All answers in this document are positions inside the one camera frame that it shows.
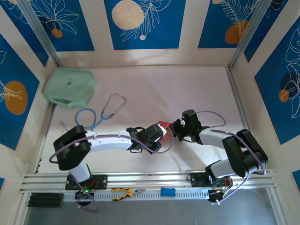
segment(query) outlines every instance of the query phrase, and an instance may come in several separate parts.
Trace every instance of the yellow-handled pliers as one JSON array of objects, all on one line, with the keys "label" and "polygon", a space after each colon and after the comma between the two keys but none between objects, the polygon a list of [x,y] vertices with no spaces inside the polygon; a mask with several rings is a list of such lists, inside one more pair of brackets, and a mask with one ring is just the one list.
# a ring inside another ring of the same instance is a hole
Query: yellow-handled pliers
[{"label": "yellow-handled pliers", "polygon": [[120,201],[123,198],[132,197],[134,194],[146,191],[146,189],[134,189],[134,190],[132,190],[131,188],[125,189],[125,188],[118,187],[118,188],[113,188],[112,189],[112,192],[115,192],[115,191],[125,191],[125,192],[127,192],[126,194],[124,194],[123,196],[121,196],[119,198],[113,198],[112,199],[113,201]]}]

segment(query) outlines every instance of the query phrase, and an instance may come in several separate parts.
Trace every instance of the green bag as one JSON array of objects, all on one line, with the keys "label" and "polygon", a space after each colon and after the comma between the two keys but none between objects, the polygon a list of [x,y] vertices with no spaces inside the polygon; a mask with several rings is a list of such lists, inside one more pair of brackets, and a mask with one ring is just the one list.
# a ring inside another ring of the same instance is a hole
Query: green bag
[{"label": "green bag", "polygon": [[90,71],[57,68],[45,88],[44,95],[55,104],[85,107],[92,97],[97,81]]}]

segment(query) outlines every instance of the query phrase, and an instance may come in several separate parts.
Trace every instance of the orange circle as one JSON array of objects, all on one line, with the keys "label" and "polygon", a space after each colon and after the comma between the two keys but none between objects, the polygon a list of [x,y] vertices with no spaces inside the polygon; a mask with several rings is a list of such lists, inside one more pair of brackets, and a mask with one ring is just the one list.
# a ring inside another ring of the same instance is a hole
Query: orange circle
[{"label": "orange circle", "polygon": [[239,23],[232,25],[225,34],[225,42],[228,44],[238,44],[240,39],[248,26],[249,21],[243,20]]},{"label": "orange circle", "polygon": [[55,36],[56,38],[61,38],[63,33],[59,29],[53,29],[51,31],[52,35]]},{"label": "orange circle", "polygon": [[10,81],[4,92],[6,108],[14,115],[22,115],[27,107],[28,94],[25,86],[19,81]]},{"label": "orange circle", "polygon": [[286,89],[282,89],[280,92],[279,92],[279,100],[281,102],[286,102],[287,100],[289,99],[289,92],[286,90]]}]

